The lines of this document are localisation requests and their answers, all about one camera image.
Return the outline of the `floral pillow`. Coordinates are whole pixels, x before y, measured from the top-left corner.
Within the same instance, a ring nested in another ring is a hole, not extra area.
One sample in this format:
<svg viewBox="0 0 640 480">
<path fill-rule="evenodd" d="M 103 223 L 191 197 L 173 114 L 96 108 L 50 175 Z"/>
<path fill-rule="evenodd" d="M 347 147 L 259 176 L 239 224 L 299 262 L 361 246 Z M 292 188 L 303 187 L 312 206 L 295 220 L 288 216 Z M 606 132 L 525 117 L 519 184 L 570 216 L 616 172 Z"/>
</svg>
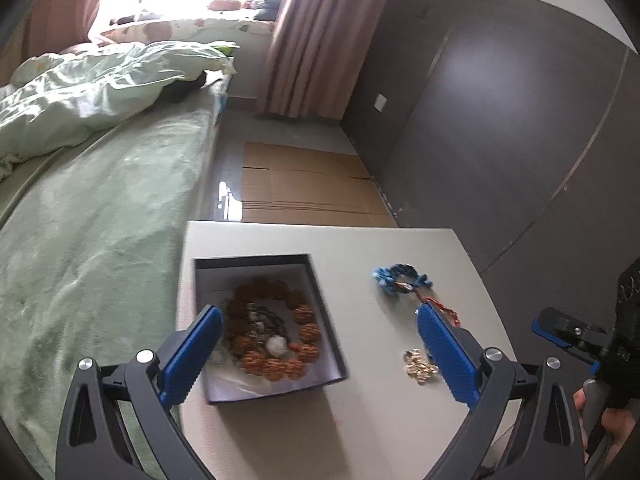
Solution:
<svg viewBox="0 0 640 480">
<path fill-rule="evenodd" d="M 270 37 L 276 28 L 273 22 L 255 20 L 227 20 L 226 18 L 189 18 L 188 20 L 152 20 L 116 25 L 101 32 L 101 36 L 115 44 L 159 41 L 194 41 L 209 44 L 230 41 L 240 44 L 247 37 Z"/>
</svg>

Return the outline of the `pink curtain left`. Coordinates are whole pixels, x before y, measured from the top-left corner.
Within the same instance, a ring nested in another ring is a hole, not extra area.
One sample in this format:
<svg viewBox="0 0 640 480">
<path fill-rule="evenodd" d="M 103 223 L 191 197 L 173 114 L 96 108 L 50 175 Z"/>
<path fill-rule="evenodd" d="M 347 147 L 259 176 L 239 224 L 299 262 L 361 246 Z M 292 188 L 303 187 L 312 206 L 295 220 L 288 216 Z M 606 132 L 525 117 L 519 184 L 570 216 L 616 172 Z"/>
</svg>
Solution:
<svg viewBox="0 0 640 480">
<path fill-rule="evenodd" d="M 100 0 L 37 0 L 26 25 L 23 58 L 87 42 L 99 7 Z"/>
</svg>

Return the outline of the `light green duvet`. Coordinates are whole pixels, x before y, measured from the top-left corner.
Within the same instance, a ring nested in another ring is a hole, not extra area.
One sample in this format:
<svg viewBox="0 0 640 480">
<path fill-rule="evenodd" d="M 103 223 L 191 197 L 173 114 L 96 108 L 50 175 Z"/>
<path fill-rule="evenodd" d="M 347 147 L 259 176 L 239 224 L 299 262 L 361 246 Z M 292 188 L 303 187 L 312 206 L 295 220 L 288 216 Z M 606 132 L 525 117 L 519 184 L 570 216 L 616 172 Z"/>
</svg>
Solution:
<svg viewBox="0 0 640 480">
<path fill-rule="evenodd" d="M 233 75 L 232 58 L 214 44 L 235 42 L 135 41 L 29 58 L 1 88 L 1 177 L 137 115 L 176 80 L 194 80 L 203 70 Z"/>
</svg>

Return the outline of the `gold chain jewelry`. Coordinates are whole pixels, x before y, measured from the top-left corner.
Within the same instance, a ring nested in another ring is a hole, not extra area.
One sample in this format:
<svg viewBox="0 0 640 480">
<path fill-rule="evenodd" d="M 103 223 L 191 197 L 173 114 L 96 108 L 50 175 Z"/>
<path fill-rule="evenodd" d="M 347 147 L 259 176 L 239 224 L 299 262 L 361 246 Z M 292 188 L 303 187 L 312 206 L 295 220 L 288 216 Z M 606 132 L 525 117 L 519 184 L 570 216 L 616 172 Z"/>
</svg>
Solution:
<svg viewBox="0 0 640 480">
<path fill-rule="evenodd" d="M 407 350 L 402 359 L 407 376 L 420 386 L 426 385 L 439 375 L 439 367 L 431 356 L 420 349 Z"/>
</svg>

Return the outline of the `pink curtain right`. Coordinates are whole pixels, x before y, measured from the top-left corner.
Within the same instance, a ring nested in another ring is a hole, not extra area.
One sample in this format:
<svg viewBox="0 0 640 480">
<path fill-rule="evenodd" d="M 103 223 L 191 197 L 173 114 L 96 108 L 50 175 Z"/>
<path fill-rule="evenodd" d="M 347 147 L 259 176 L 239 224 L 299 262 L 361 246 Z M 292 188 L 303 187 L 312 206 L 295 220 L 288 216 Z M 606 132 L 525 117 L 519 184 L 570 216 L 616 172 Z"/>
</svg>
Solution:
<svg viewBox="0 0 640 480">
<path fill-rule="evenodd" d="M 258 110 L 343 118 L 386 0 L 284 0 Z"/>
</svg>

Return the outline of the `flattened cardboard sheet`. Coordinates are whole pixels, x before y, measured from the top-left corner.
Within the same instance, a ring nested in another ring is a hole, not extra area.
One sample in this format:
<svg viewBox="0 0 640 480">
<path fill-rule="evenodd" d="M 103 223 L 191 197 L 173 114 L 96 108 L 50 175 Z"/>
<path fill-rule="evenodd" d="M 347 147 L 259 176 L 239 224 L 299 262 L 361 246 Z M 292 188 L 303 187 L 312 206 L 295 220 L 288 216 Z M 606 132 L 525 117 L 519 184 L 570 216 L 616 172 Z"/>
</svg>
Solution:
<svg viewBox="0 0 640 480">
<path fill-rule="evenodd" d="M 356 155 L 247 142 L 241 202 L 250 223 L 396 226 Z"/>
</svg>

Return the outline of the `black jewelry box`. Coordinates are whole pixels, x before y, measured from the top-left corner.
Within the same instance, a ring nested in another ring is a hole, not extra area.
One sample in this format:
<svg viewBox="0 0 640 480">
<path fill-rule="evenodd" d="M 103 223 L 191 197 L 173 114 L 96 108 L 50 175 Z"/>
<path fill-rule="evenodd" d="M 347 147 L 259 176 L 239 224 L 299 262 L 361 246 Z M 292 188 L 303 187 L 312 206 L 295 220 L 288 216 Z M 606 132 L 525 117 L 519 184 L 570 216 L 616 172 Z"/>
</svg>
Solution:
<svg viewBox="0 0 640 480">
<path fill-rule="evenodd" d="M 210 404 L 323 388 L 348 377 L 310 255 L 196 259 L 195 305 L 224 332 L 203 372 Z"/>
</svg>

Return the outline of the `green bed sheet bed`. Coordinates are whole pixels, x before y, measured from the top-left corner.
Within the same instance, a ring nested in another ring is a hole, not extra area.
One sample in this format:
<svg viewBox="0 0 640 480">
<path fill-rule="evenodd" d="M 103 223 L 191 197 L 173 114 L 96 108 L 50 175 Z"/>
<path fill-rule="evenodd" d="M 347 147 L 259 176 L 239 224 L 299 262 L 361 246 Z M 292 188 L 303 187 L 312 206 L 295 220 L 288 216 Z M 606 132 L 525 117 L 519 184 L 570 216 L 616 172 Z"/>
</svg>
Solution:
<svg viewBox="0 0 640 480">
<path fill-rule="evenodd" d="M 2 186 L 1 417 L 43 479 L 80 359 L 126 362 L 175 328 L 184 232 L 206 205 L 225 102 L 216 80 Z"/>
</svg>

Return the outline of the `white wall socket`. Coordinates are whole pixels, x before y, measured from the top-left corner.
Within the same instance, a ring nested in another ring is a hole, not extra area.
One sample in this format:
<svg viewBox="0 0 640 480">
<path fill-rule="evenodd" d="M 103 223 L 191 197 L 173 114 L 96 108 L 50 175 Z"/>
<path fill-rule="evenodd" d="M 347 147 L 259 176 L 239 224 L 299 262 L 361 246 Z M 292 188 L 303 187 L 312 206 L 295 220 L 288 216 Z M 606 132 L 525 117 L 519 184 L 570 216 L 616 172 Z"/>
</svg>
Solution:
<svg viewBox="0 0 640 480">
<path fill-rule="evenodd" d="M 387 103 L 386 97 L 382 96 L 382 94 L 378 94 L 375 98 L 373 106 L 378 112 L 382 113 L 386 103 Z"/>
</svg>

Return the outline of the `pink curtain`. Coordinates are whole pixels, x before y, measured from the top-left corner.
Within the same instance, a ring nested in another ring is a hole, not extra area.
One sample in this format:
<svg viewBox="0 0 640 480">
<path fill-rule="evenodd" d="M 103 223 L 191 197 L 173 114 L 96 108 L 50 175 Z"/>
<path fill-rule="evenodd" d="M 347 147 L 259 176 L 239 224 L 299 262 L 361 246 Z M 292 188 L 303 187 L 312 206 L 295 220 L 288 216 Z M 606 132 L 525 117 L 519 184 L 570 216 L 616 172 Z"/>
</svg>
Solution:
<svg viewBox="0 0 640 480">
<path fill-rule="evenodd" d="M 386 0 L 284 0 L 258 110 L 343 118 Z"/>
<path fill-rule="evenodd" d="M 100 0 L 37 0 L 26 25 L 23 58 L 87 42 L 99 7 Z"/>
</svg>

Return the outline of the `green box on bed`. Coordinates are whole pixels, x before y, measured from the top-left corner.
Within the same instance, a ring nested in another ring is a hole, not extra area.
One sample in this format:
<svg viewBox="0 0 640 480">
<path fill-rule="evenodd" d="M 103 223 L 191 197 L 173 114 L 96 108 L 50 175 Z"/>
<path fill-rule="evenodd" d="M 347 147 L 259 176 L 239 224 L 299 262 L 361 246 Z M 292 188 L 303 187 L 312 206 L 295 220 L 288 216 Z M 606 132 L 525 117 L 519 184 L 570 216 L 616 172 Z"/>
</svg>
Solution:
<svg viewBox="0 0 640 480">
<path fill-rule="evenodd" d="M 235 53 L 240 50 L 240 46 L 238 44 L 214 44 L 213 48 L 227 58 L 233 58 Z"/>
</svg>

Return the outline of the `black garment on bed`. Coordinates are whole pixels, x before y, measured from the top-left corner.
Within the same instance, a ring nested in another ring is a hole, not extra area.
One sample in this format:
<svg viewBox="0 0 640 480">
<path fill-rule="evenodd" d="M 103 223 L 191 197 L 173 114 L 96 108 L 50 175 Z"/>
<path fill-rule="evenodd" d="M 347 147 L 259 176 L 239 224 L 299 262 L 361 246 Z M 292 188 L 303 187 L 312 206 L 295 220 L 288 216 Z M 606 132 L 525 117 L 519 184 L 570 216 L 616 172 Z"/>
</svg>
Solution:
<svg viewBox="0 0 640 480">
<path fill-rule="evenodd" d="M 206 71 L 203 70 L 194 80 L 176 80 L 163 88 L 158 96 L 157 104 L 179 103 L 200 90 L 206 81 Z"/>
</svg>

